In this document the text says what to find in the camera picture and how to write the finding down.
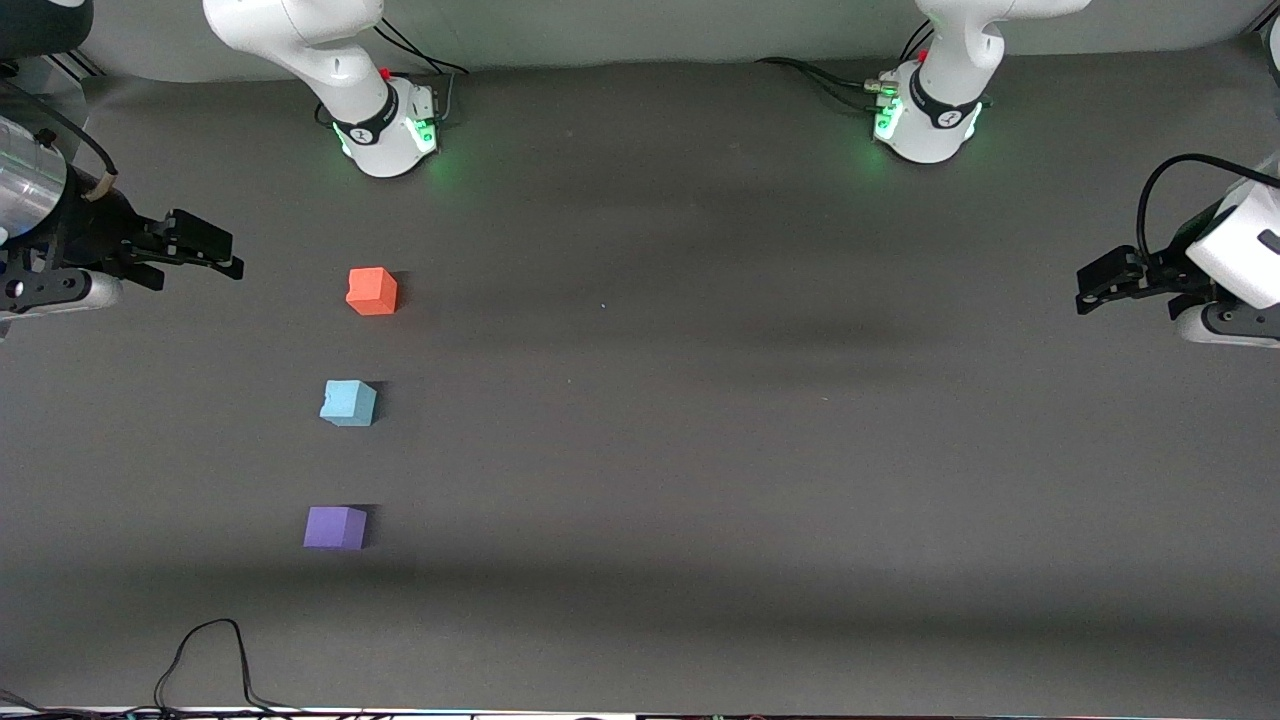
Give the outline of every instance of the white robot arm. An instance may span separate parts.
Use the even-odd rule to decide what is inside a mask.
[[[933,23],[928,59],[908,59],[881,73],[897,83],[882,96],[873,137],[914,163],[941,163],[973,135],[979,97],[1005,58],[997,22],[1056,18],[1083,10],[1091,0],[915,0]]]
[[[343,151],[365,173],[407,173],[436,149],[430,88],[384,77],[353,41],[378,24],[383,0],[204,0],[229,47],[298,76],[334,118]],[[324,49],[316,45],[326,45]]]
[[[1147,200],[1156,181],[1179,163],[1233,172],[1238,182],[1183,224],[1169,247],[1147,247]],[[1076,313],[1103,304],[1175,293],[1169,316],[1192,342],[1280,347],[1280,170],[1275,158],[1254,170],[1211,155],[1165,160],[1138,201],[1135,245],[1121,245],[1076,273]]]

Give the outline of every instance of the black cable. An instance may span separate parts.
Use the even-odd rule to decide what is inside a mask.
[[[462,65],[454,65],[453,63],[448,63],[448,61],[445,61],[445,60],[442,60],[442,59],[439,59],[439,58],[433,58],[433,56],[428,55],[426,53],[422,53],[421,50],[419,50],[417,45],[413,45],[413,41],[412,41],[412,40],[410,40],[408,37],[406,37],[406,36],[404,36],[404,33],[403,33],[403,32],[401,32],[401,31],[399,31],[399,29],[398,29],[398,28],[397,28],[397,27],[396,27],[394,24],[392,24],[392,22],[390,22],[390,20],[388,20],[387,18],[383,18],[383,23],[385,23],[385,24],[387,24],[387,27],[388,27],[388,28],[389,28],[389,29],[390,29],[392,32],[394,32],[394,33],[396,33],[396,36],[397,36],[397,37],[399,37],[399,38],[401,38],[401,40],[402,40],[402,41],[404,42],[404,45],[408,45],[408,47],[406,49],[404,46],[402,46],[402,45],[399,45],[399,44],[396,44],[396,42],[394,42],[394,41],[393,41],[392,38],[387,37],[385,35],[383,35],[383,33],[380,33],[380,32],[379,32],[379,35],[383,35],[383,37],[384,37],[384,38],[387,38],[387,40],[388,40],[389,42],[392,42],[392,44],[397,45],[397,47],[401,47],[401,50],[404,50],[406,53],[412,53],[413,55],[417,55],[419,58],[421,58],[421,59],[426,60],[426,61],[428,61],[428,63],[429,63],[429,64],[430,64],[430,65],[431,65],[433,68],[436,68],[436,70],[438,70],[438,72],[440,72],[440,74],[444,74],[444,70],[440,70],[440,69],[439,69],[439,68],[436,67],[436,64],[440,64],[440,65],[444,65],[445,68],[453,68],[453,69],[458,70],[460,73],[462,73],[462,74],[465,74],[465,76],[468,76],[468,74],[471,74],[471,70],[468,70],[468,69],[463,68]]]
[[[74,79],[76,82],[79,82],[79,81],[81,81],[81,77],[79,77],[79,73],[73,73],[73,72],[72,72],[72,69],[70,69],[70,68],[68,68],[68,67],[67,67],[65,64],[63,64],[63,61],[61,61],[61,60],[59,60],[56,55],[45,55],[45,58],[49,58],[49,61],[50,61],[50,63],[52,63],[52,64],[58,65],[58,68],[59,68],[60,70],[63,70],[64,73],[67,73],[67,74],[68,74],[68,76],[69,76],[69,77],[70,77],[72,79]]]
[[[419,58],[421,60],[426,60],[426,64],[431,65],[431,68],[438,74],[444,74],[444,68],[442,68],[440,65],[436,65],[434,59],[428,59],[426,55],[422,55],[421,53],[417,53],[417,51],[415,51],[411,47],[406,47],[406,46],[401,45],[399,42],[396,41],[396,38],[393,38],[392,36],[389,36],[385,32],[383,32],[383,28],[380,28],[380,27],[375,27],[374,32],[376,32],[378,36],[381,37],[383,40],[385,40],[387,42],[390,42],[392,45],[394,45],[396,47],[399,47],[401,50],[408,53],[410,55],[413,55],[413,56],[416,56],[416,58]]]
[[[851,108],[851,109],[858,110],[860,113],[868,113],[868,111],[870,111],[870,109],[867,108],[865,105],[859,105],[858,102],[854,102],[852,100],[850,100],[850,99],[845,97],[844,95],[840,95],[838,92],[836,92],[836,87],[844,87],[844,88],[858,87],[858,88],[861,88],[861,83],[856,83],[855,85],[851,81],[846,81],[846,79],[844,79],[844,78],[841,78],[838,76],[833,76],[833,74],[823,70],[822,68],[813,67],[809,63],[804,63],[801,60],[792,60],[791,58],[760,58],[759,60],[756,60],[756,63],[767,63],[767,64],[771,64],[771,65],[786,65],[786,67],[790,67],[790,68],[795,68],[795,69],[800,70],[800,74],[803,74],[804,77],[806,77],[810,81],[813,81],[813,83],[818,86],[818,90],[822,90],[823,92],[826,92],[836,102],[840,102],[841,105],[844,105],[846,108]],[[823,81],[832,82],[832,83],[836,85],[836,87],[832,87],[831,85],[827,85],[827,82],[823,82]]]
[[[906,42],[902,44],[902,51],[897,54],[899,63],[906,60],[906,56],[911,54],[911,51],[909,50],[911,47],[911,42],[915,41],[915,36],[920,35],[920,31],[927,27],[929,27],[929,20],[924,20],[923,23],[920,23],[920,27],[915,28],[915,32],[911,33],[911,37],[906,38]]]
[[[841,87],[854,87],[858,90],[863,88],[863,83],[852,79],[845,79],[832,72],[824,70],[813,63],[805,63],[804,60],[796,60],[795,58],[782,58],[780,55],[769,55],[768,58],[760,58],[756,63],[765,63],[768,65],[786,65],[788,68],[795,68],[803,73],[813,73],[827,82],[838,85]]]
[[[68,55],[70,55],[72,59],[74,59],[77,63],[87,65],[90,72],[92,72],[95,77],[101,77],[106,74],[106,72],[102,70],[102,65],[99,65],[93,60],[90,60],[88,55],[86,55],[82,50],[79,49],[72,50],[70,53],[68,53]]]
[[[1280,178],[1274,178],[1266,173],[1260,173],[1253,168],[1247,168],[1244,165],[1233,163],[1230,160],[1215,158],[1213,155],[1204,155],[1201,152],[1187,152],[1183,155],[1174,155],[1172,158],[1165,160],[1160,165],[1157,165],[1155,170],[1151,172],[1151,176],[1147,178],[1147,183],[1142,186],[1142,195],[1138,196],[1138,225],[1137,225],[1138,252],[1142,255],[1142,260],[1143,263],[1147,264],[1148,268],[1151,268],[1152,265],[1151,265],[1151,250],[1147,247],[1147,202],[1151,200],[1151,191],[1153,187],[1156,187],[1156,181],[1160,179],[1160,176],[1162,176],[1165,170],[1172,168],[1179,163],[1202,163],[1204,165],[1212,165],[1221,170],[1235,173],[1242,178],[1247,178],[1253,182],[1260,182],[1267,187],[1280,188]]]
[[[161,708],[161,711],[168,710],[168,706],[164,703],[164,688],[169,683],[169,678],[173,676],[174,670],[177,670],[178,665],[182,662],[182,653],[184,650],[187,650],[187,641],[189,641],[192,635],[195,635],[200,630],[204,630],[205,628],[210,625],[216,625],[219,623],[225,623],[230,625],[232,630],[236,632],[236,646],[239,650],[239,661],[241,661],[241,692],[244,696],[244,702],[271,715],[275,714],[275,711],[271,710],[273,705],[276,707],[288,707],[279,702],[266,700],[260,694],[257,694],[256,692],[253,692],[253,680],[250,676],[250,670],[248,670],[248,653],[244,651],[244,635],[241,634],[239,623],[232,620],[230,618],[219,618],[216,620],[201,623],[200,625],[196,625],[195,628],[187,632],[187,634],[182,638],[182,642],[178,643],[178,651],[174,652],[173,662],[169,664],[169,669],[165,670],[163,675],[160,675],[160,679],[156,680],[155,688],[151,691],[151,701],[155,703],[155,706]]]
[[[58,110],[54,110],[47,102],[27,92],[26,90],[18,87],[17,85],[9,82],[6,78],[0,77],[0,83],[4,83],[5,87],[12,90],[13,92],[17,92],[36,108],[40,108],[40,110],[44,111],[46,115],[58,120],[59,124],[72,131],[72,135],[84,141],[84,145],[92,147],[93,152],[96,152],[97,156],[102,159],[102,165],[106,168],[108,174],[110,176],[120,174],[119,172],[116,172],[115,163],[111,161],[111,156],[106,152],[106,150],[101,145],[97,143],[96,140],[93,140],[87,132],[84,132],[84,128],[70,122],[69,119],[67,119],[67,115],[63,115]]]
[[[81,60],[79,58],[77,58],[76,53],[68,53],[67,56],[70,58],[70,60],[73,63],[76,63],[77,65],[79,65],[81,69],[83,69],[86,73],[88,73],[88,77],[97,77],[97,73],[93,72],[93,68],[86,65],[84,60]]]
[[[924,37],[922,37],[920,40],[918,40],[915,42],[915,45],[913,45],[911,49],[906,51],[906,55],[902,56],[902,60],[906,60],[911,55],[915,55],[915,51],[919,50],[920,46],[924,45],[924,41],[928,40],[928,38],[931,38],[931,37],[933,37],[933,28],[932,27],[929,28],[929,32],[924,33]]]
[[[1271,12],[1263,15],[1261,20],[1253,24],[1253,32],[1262,32],[1262,29],[1267,27],[1267,23],[1274,20],[1277,14],[1280,14],[1280,6],[1272,8]]]
[[[387,27],[390,28],[390,31],[396,33],[396,37],[401,38],[401,41],[404,45],[410,46],[410,53],[417,55],[419,58],[422,58],[424,60],[426,60],[428,63],[430,63],[431,67],[435,68],[435,70],[438,73],[444,74],[444,70],[442,70],[439,68],[439,65],[435,64],[435,58],[430,58],[429,59],[428,54],[422,53],[422,50],[419,49],[417,45],[413,45],[413,41],[410,40],[403,32],[401,32],[399,28],[397,28],[396,26],[393,26],[390,20],[388,20],[387,18],[383,18],[383,22],[387,23]]]

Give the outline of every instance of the cable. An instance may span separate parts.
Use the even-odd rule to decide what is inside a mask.
[[[19,96],[22,96],[28,102],[31,102],[32,105],[35,105],[36,108],[38,108],[46,115],[49,115],[52,119],[58,120],[59,124],[61,124],[67,129],[72,131],[72,135],[74,135],[76,137],[81,138],[82,141],[84,141],[84,145],[88,145],[90,147],[93,149],[93,152],[96,152],[97,156],[102,159],[102,167],[106,168],[106,173],[99,181],[97,186],[93,187],[93,190],[91,190],[87,193],[84,193],[84,199],[92,202],[93,200],[99,200],[104,195],[106,195],[111,190],[111,183],[114,183],[115,178],[119,177],[119,174],[120,174],[115,169],[115,163],[111,161],[111,155],[108,154],[106,149],[104,149],[101,145],[99,145],[97,141],[92,138],[92,136],[90,136],[87,132],[84,132],[84,128],[82,128],[82,127],[77,126],[76,123],[70,122],[69,119],[67,119],[67,115],[64,115],[64,114],[59,113],[58,110],[52,109],[47,102],[45,102],[40,97],[36,97],[35,95],[27,92],[26,90],[18,87],[17,85],[14,85],[12,82],[9,82],[8,78],[0,77],[0,83],[4,83],[5,87],[8,87],[9,90],[12,90],[13,92],[17,92]]]
[[[453,81],[457,79],[458,73],[449,73],[449,88],[444,91],[444,113],[440,113],[440,122],[449,119],[449,113],[453,111]]]
[[[795,69],[800,70],[800,74],[803,74],[804,77],[806,77],[810,81],[813,81],[813,83],[818,86],[818,90],[822,90],[823,92],[826,92],[836,102],[840,102],[841,105],[844,105],[846,108],[851,108],[851,109],[858,110],[860,113],[870,111],[870,109],[867,108],[865,105],[859,105],[858,102],[854,102],[852,100],[850,100],[850,99],[845,97],[844,95],[840,95],[838,92],[836,92],[835,87],[832,87],[831,85],[827,85],[827,82],[831,82],[836,87],[844,87],[844,88],[855,88],[856,87],[856,88],[860,90],[861,88],[861,83],[854,83],[852,81],[847,81],[847,79],[844,79],[844,78],[841,78],[838,76],[828,73],[827,70],[823,70],[822,68],[812,65],[810,63],[805,63],[805,61],[801,61],[801,60],[795,60],[792,58],[760,58],[759,60],[756,60],[756,63],[765,63],[765,64],[771,64],[771,65],[786,65],[786,67],[790,67],[790,68],[795,68]]]
[[[63,70],[64,73],[67,73],[67,76],[68,76],[68,77],[70,77],[72,79],[74,79],[76,82],[79,82],[79,81],[81,81],[81,77],[79,77],[79,74],[78,74],[78,73],[73,73],[73,72],[70,70],[70,68],[68,68],[67,65],[64,65],[64,64],[63,64],[63,61],[58,59],[58,56],[56,56],[56,55],[45,55],[45,58],[49,58],[49,61],[50,61],[50,63],[52,63],[52,64],[58,65],[58,69],[60,69],[60,70]]]
[[[796,60],[795,58],[782,58],[780,55],[769,55],[768,58],[760,58],[756,63],[764,63],[768,65],[786,65],[788,68],[795,68],[803,73],[813,73],[827,82],[838,85],[841,87],[855,87],[858,90],[863,88],[863,83],[852,79],[845,79],[835,73],[827,72],[813,63],[805,63],[804,60]]]
[[[86,73],[88,73],[88,77],[97,77],[97,73],[93,72],[93,68],[91,68],[87,64],[84,64],[84,60],[81,60],[76,55],[76,53],[67,53],[67,56],[70,59],[70,61],[76,63],[77,65],[81,67],[81,69],[83,69]]]
[[[201,623],[200,625],[196,625],[195,628],[187,632],[187,634],[182,638],[182,642],[178,643],[178,651],[174,652],[173,662],[169,664],[169,669],[165,670],[163,675],[160,675],[160,679],[156,680],[156,687],[151,691],[151,701],[154,702],[155,707],[161,708],[161,711],[168,710],[168,706],[164,702],[164,688],[169,683],[169,678],[173,676],[174,670],[177,670],[178,665],[182,662],[182,653],[184,650],[187,650],[187,641],[189,641],[192,635],[195,635],[200,630],[204,630],[205,628],[210,625],[216,625],[219,623],[225,623],[230,625],[232,630],[236,632],[236,644],[239,650],[239,660],[241,660],[241,692],[244,696],[244,702],[268,714],[274,714],[271,706],[289,707],[287,705],[266,700],[262,696],[253,692],[253,680],[250,676],[250,670],[248,670],[248,653],[244,651],[244,635],[241,634],[239,623],[232,620],[230,618],[219,618],[216,620]]]
[[[399,42],[396,41],[396,38],[393,38],[392,36],[389,36],[385,32],[383,32],[383,28],[380,28],[380,27],[375,27],[374,32],[376,32],[378,36],[381,37],[383,40],[385,40],[387,42],[390,42],[392,45],[394,45],[396,47],[399,47],[401,50],[408,53],[410,55],[413,55],[416,58],[426,60],[426,64],[431,65],[431,68],[436,72],[436,74],[444,74],[444,69],[440,68],[440,65],[436,65],[434,59],[428,60],[426,55],[422,55],[421,53],[417,53],[417,51],[412,50],[411,47],[406,47],[406,46],[401,45]]]
[[[918,40],[915,42],[915,45],[913,45],[911,49],[906,51],[906,55],[902,58],[902,60],[906,60],[911,55],[915,55],[915,51],[919,50],[920,46],[924,45],[924,41],[928,40],[928,38],[931,38],[931,37],[933,37],[933,28],[932,27],[929,28],[929,32],[924,33],[924,37],[922,37],[920,40]]]
[[[1142,260],[1143,263],[1147,264],[1148,268],[1151,268],[1152,265],[1151,265],[1151,250],[1147,247],[1147,202],[1151,200],[1151,191],[1153,187],[1156,187],[1156,181],[1160,179],[1160,176],[1162,176],[1165,170],[1172,168],[1179,163],[1202,163],[1204,165],[1212,165],[1221,170],[1235,173],[1242,178],[1247,178],[1253,182],[1260,182],[1267,187],[1280,188],[1280,178],[1274,178],[1266,173],[1260,173],[1253,168],[1247,168],[1244,165],[1233,163],[1230,160],[1215,158],[1213,155],[1204,155],[1201,152],[1187,152],[1183,155],[1174,155],[1172,158],[1165,160],[1160,165],[1157,165],[1155,170],[1151,172],[1151,176],[1147,178],[1147,183],[1142,186],[1142,195],[1138,196],[1138,224],[1137,224],[1138,252],[1142,255]]]
[[[406,37],[404,33],[401,32],[399,28],[397,28],[394,24],[392,24],[390,20],[388,20],[387,18],[383,18],[383,22],[387,24],[388,29],[390,29],[392,32],[394,32],[396,36],[399,37],[401,41],[403,41],[403,45],[401,45],[394,38],[392,38],[390,36],[388,36],[387,33],[384,33],[381,31],[381,28],[375,27],[374,31],[376,31],[378,35],[381,36],[383,40],[385,40],[387,42],[390,42],[392,45],[399,47],[401,50],[403,50],[403,51],[406,51],[406,53],[408,53],[411,55],[417,55],[422,60],[426,60],[426,63],[429,65],[431,65],[433,68],[435,68],[435,72],[438,72],[440,74],[444,74],[444,70],[440,69],[440,67],[439,67],[439,65],[444,65],[445,68],[453,68],[453,69],[458,70],[460,73],[462,73],[465,76],[471,74],[471,70],[463,68],[462,65],[454,65],[453,63],[448,63],[445,60],[442,60],[439,58],[433,58],[433,56],[428,55],[426,53],[422,53],[421,50],[419,50],[417,45],[413,45],[413,41],[410,40],[408,37]]]
[[[70,55],[72,59],[76,60],[77,63],[86,65],[95,77],[101,77],[106,74],[102,70],[102,67],[95,63],[93,60],[90,60],[88,55],[86,55],[83,50],[77,47],[76,50],[69,51],[68,55]]]
[[[911,33],[911,37],[906,38],[906,42],[902,44],[902,51],[897,54],[897,61],[899,63],[906,60],[906,56],[911,54],[911,50],[910,50],[911,42],[915,40],[915,36],[920,35],[920,31],[924,29],[924,28],[927,28],[927,27],[929,27],[929,20],[924,20],[923,23],[920,23],[920,27],[915,28],[915,32]]]

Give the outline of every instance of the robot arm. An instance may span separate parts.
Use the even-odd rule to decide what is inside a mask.
[[[88,35],[92,14],[91,0],[8,1],[0,5],[0,59],[72,50]],[[12,70],[6,63],[3,72]],[[67,163],[52,131],[32,135],[0,118],[0,340],[14,319],[113,305],[122,281],[161,290],[164,273],[154,264],[243,275],[229,233],[183,210],[160,222],[137,214],[111,188],[113,165],[92,138],[38,97],[3,83],[81,135],[109,172],[108,182],[97,181]]]
[[[381,0],[206,0],[205,18],[229,47],[302,78],[334,119],[358,123],[387,104],[389,88],[369,54],[348,40],[383,17]]]
[[[941,163],[973,135],[979,97],[1005,58],[997,22],[1056,18],[1091,0],[915,0],[933,23],[924,61],[908,59],[881,73],[906,92],[883,101],[874,138],[914,163]]]
[[[1149,251],[1147,199],[1160,176],[1196,161],[1243,176],[1219,201],[1183,224],[1164,250]],[[1192,342],[1280,347],[1280,170],[1265,172],[1211,155],[1188,154],[1161,163],[1138,202],[1138,242],[1121,245],[1076,273],[1076,313],[1114,300],[1174,293],[1169,316]]]
[[[343,152],[385,178],[435,151],[430,88],[384,77],[356,42],[312,47],[351,38],[381,17],[383,0],[205,0],[223,42],[298,76],[333,115]]]

